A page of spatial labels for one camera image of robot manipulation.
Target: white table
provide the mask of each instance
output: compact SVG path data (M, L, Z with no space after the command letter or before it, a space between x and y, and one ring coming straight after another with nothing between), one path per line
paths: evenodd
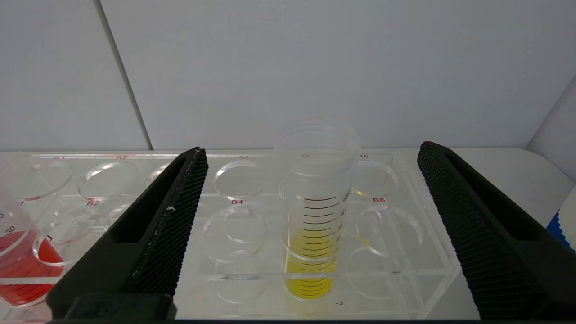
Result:
M405 156L413 157L414 159L418 155L417 149L403 149L402 151ZM548 160L522 149L480 148L456 149L455 151L543 226L548 224L575 185ZM174 154L179 152L154 151L154 153ZM2 159L7 158L11 154L9 152L0 152L0 164ZM472 294L462 273L452 282L441 300L431 311L429 318L479 318L478 310L472 300Z

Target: circular hole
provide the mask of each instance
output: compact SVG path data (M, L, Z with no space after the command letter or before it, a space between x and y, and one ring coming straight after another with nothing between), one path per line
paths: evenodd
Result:
M398 177L391 167L373 161L359 161L354 170L353 192L369 198L392 194L398 187Z
M72 169L64 161L28 157L19 165L10 165L2 180L14 199L31 201L55 193L71 177Z
M266 285L264 280L254 279L254 274L262 272L259 264L258 257L239 263L216 263L215 273L228 278L214 281L218 297L229 303L243 304L260 296Z
M138 170L127 162L100 164L88 171L78 182L78 192L89 200L105 200L121 196L136 181Z
M129 199L128 201L125 201L125 203L112 209L108 213L108 217L110 218L110 225L115 223L118 220L118 218L120 218L120 216L122 216L122 214L126 211L126 209L128 209L128 207L130 207L134 203L135 200L136 199Z
M212 215L204 224L202 247L208 257L238 262L255 255L264 242L264 220L250 207L229 207Z
M252 161L235 161L216 172L214 187L226 199L242 199L259 195L269 180L263 165Z
M370 206L373 206L373 204L359 200L352 200L348 203L348 208L346 208L346 215L344 215L344 230L346 234L352 236L353 238L358 237L356 223L362 216L364 210Z
M108 229L109 218L98 208L77 208L55 213L55 219L40 230L32 250L42 263L63 266L80 259ZM61 259L46 259L45 244L56 248Z
M389 299L394 293L389 276L378 276L393 271L389 260L380 258L369 250L361 247L348 257L347 271L357 272L358 276L349 278L350 285L360 295L376 300Z
M396 207L367 208L357 222L357 232L370 251L392 259L410 256L422 244L420 224Z
M156 170L154 170L154 172L152 172L149 176L148 179L146 180L146 186L149 186L152 184L152 182L154 182L154 180L156 180L156 178L162 173L164 172L164 170L166 170L166 168L170 165L170 162L163 164L162 166L160 166L159 168L157 168Z

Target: plastic graduated cylinder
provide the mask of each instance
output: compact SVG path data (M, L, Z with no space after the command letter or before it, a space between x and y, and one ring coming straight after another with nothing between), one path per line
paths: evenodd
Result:
M28 307L40 303L52 284L31 284L35 277L57 277L62 268L45 262L61 262L60 255L46 240L33 253L38 229L20 204L12 199L0 183L0 278L16 278L21 284L0 284L0 296L12 307Z
M333 272L358 163L358 135L347 124L326 119L295 120L280 130L274 149L283 167L285 270ZM320 298L331 287L327 276L286 280L287 290L299 299Z

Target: liquid surface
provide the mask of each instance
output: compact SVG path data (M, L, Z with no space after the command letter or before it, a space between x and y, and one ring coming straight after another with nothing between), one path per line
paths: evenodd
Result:
M0 277L56 277L62 273L62 268L46 265L32 254L32 243L37 234L36 231L29 231L18 246L0 256ZM0 238L0 252L9 248L22 235L24 232L12 232ZM60 255L46 240L42 241L38 255L46 262L62 262ZM0 296L11 305L19 306L41 298L53 286L53 284L0 285Z

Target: black marking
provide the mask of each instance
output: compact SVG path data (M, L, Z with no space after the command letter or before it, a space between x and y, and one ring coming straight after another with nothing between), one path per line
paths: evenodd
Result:
M308 231L308 232L321 232L321 231L326 231L328 229L331 229L331 227L328 228L324 228L324 229L304 229L304 231Z
M304 198L304 200L311 200L311 201L326 201L326 200L330 200L330 199L334 199L336 197L332 197L332 198L327 198L327 199L309 199L309 198Z
M324 285L324 284L319 284L319 285L315 285L315 286L302 285L302 287L314 288L314 287L320 287L320 286L323 286L323 285Z
M319 265L323 265L323 264L325 264L325 263L326 263L326 261L324 261L324 262L322 262L322 263L314 263L314 264L309 264L309 263L304 263L304 262L302 262L303 265L307 265L307 266L319 266Z
M312 245L318 245L318 244L326 244L329 243L330 240L326 241L326 242L321 242L321 243L309 243L309 242L303 242L304 244L312 244Z
M319 292L319 293L313 293L313 294L311 294L311 295L308 295L307 293L303 293L302 296L318 296L318 295L320 295L320 294L322 294L322 291Z
M327 238L328 236L330 236L334 233L336 233L336 232L332 232L332 233L330 233L328 235L324 235L324 236L306 236L306 235L303 235L303 237L308 238L308 239L321 239L321 238Z
M323 288L318 288L318 289L314 289L314 290L306 290L306 289L302 289L302 291L307 291L307 292L315 292L315 291L320 291Z
M334 264L334 262L335 262L335 261L332 261L332 263L330 263L329 265L327 265L327 266L325 266L325 267L323 267L323 268L317 269L316 271L319 271L319 270L324 270L324 269L326 269L327 267L329 267L329 266L333 265L333 264Z
M303 256L305 256L305 257L321 257L321 256L323 256L323 255L327 255L327 254L328 254L328 253L326 252L326 253L324 253L324 254L320 254L320 255L310 255L310 254L303 254Z
M304 215L304 216L308 216L308 217L324 217L324 216L330 216L333 215L334 213L330 213L330 214L326 214L326 215Z
M337 202L337 203L335 203L334 205L328 206L328 207L318 207L318 208L315 208L315 207L304 207L304 208L308 208L308 209L326 209L326 208L331 208L331 207L334 207L334 206L337 206L337 205L340 205L340 203Z
M328 223L330 223L331 221L335 221L335 220L337 220L337 219L338 219L338 217L336 217L336 218L335 218L335 219L333 219L333 220L325 221L325 222L323 222L323 223L309 223L309 222L305 221L305 222L304 222L304 224L310 224L310 225L322 225L322 224L328 224Z
M317 249L313 249L313 248L303 248L303 250L306 250L306 251L322 251L322 250L326 250L327 248L332 247L332 246L334 246L334 244L330 244L330 245L327 246L327 247L317 248Z

